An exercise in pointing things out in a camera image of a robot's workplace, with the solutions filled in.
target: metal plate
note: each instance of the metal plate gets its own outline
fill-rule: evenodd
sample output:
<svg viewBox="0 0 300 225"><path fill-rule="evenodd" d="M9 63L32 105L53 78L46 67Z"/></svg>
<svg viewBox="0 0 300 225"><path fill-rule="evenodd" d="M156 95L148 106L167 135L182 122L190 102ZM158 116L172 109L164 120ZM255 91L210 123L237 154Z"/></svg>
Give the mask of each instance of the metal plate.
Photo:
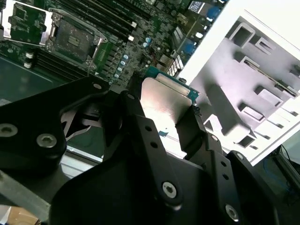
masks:
<svg viewBox="0 0 300 225"><path fill-rule="evenodd" d="M175 124L192 105L192 101L153 78L142 83L141 104L145 116L152 119L158 131L175 129Z"/></svg>

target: capacitor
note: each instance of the capacitor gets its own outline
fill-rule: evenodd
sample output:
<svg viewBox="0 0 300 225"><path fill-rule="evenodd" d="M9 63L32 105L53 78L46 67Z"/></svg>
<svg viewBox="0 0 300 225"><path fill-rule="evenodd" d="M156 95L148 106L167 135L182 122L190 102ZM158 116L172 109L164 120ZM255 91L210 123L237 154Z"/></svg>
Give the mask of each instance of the capacitor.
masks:
<svg viewBox="0 0 300 225"><path fill-rule="evenodd" d="M128 60L129 56L128 55L123 55L123 60Z"/></svg>
<svg viewBox="0 0 300 225"><path fill-rule="evenodd" d="M24 67L27 68L27 69L29 69L29 68L32 67L32 63L31 62L25 62L24 63Z"/></svg>
<svg viewBox="0 0 300 225"><path fill-rule="evenodd" d="M217 6L211 7L208 11L206 16L212 20L215 20L218 15L220 14L221 9Z"/></svg>
<svg viewBox="0 0 300 225"><path fill-rule="evenodd" d="M172 16L176 16L176 14L177 14L176 10L173 10L173 11L171 12L171 15L172 15Z"/></svg>
<svg viewBox="0 0 300 225"><path fill-rule="evenodd" d="M32 62L31 62L31 59L28 59L26 58L25 61L24 61L24 67L29 69L32 67Z"/></svg>
<svg viewBox="0 0 300 225"><path fill-rule="evenodd" d="M146 41L148 44L150 44L152 40L151 40L150 37L146 37L145 41Z"/></svg>
<svg viewBox="0 0 300 225"><path fill-rule="evenodd" d="M27 52L26 54L25 54L25 57L26 58L28 58L28 59L33 59L33 52Z"/></svg>

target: silver screw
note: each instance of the silver screw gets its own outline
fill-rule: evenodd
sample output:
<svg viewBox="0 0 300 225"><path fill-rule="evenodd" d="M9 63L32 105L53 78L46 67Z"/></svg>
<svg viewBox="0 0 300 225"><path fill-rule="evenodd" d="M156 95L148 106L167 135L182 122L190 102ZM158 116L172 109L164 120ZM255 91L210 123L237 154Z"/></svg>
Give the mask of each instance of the silver screw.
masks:
<svg viewBox="0 0 300 225"><path fill-rule="evenodd" d="M56 138L51 134L41 134L37 137L37 144L42 148L53 148L56 143Z"/></svg>
<svg viewBox="0 0 300 225"><path fill-rule="evenodd" d="M216 142L218 142L219 140L218 140L218 138L216 137L216 136L214 136L214 135L211 135L211 137L212 137L212 139L214 139Z"/></svg>
<svg viewBox="0 0 300 225"><path fill-rule="evenodd" d="M95 83L94 88L101 89L102 87L99 84Z"/></svg>
<svg viewBox="0 0 300 225"><path fill-rule="evenodd" d="M236 155L237 155L241 160L244 159L244 157L243 157L240 153L236 153Z"/></svg>
<svg viewBox="0 0 300 225"><path fill-rule="evenodd" d="M239 215L237 211L232 207L231 205L226 204L225 206L226 213L229 215L229 217L234 221L238 222L239 221Z"/></svg>
<svg viewBox="0 0 300 225"><path fill-rule="evenodd" d="M175 186L170 182L163 183L163 191L169 198L175 198L177 195L177 190Z"/></svg>
<svg viewBox="0 0 300 225"><path fill-rule="evenodd" d="M9 123L0 124L0 137L12 137L18 133L18 128Z"/></svg>
<svg viewBox="0 0 300 225"><path fill-rule="evenodd" d="M134 98L135 98L135 97L133 97L133 96L130 95L130 94L128 94L127 96L128 96L128 98L131 98L131 99L134 99Z"/></svg>

